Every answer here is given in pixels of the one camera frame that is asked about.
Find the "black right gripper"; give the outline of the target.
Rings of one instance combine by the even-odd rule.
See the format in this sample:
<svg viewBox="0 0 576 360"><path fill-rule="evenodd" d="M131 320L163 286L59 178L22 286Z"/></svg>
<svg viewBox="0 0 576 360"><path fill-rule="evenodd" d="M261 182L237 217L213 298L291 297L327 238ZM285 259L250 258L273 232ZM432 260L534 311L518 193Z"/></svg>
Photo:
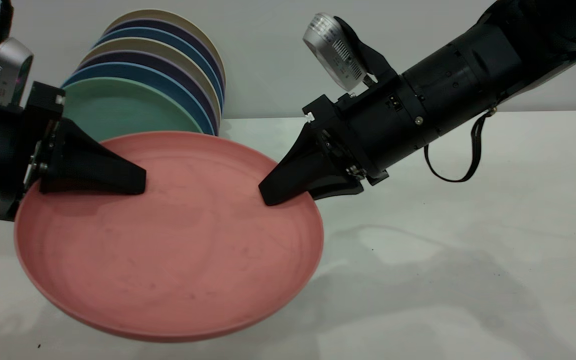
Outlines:
<svg viewBox="0 0 576 360"><path fill-rule="evenodd" d="M322 95L302 111L312 114L322 129L312 122L304 124L288 153L259 183L269 207L306 193L315 201L360 194L364 187L350 167L361 170L375 185L388 177L390 166L440 136L402 75L336 102Z"/></svg>

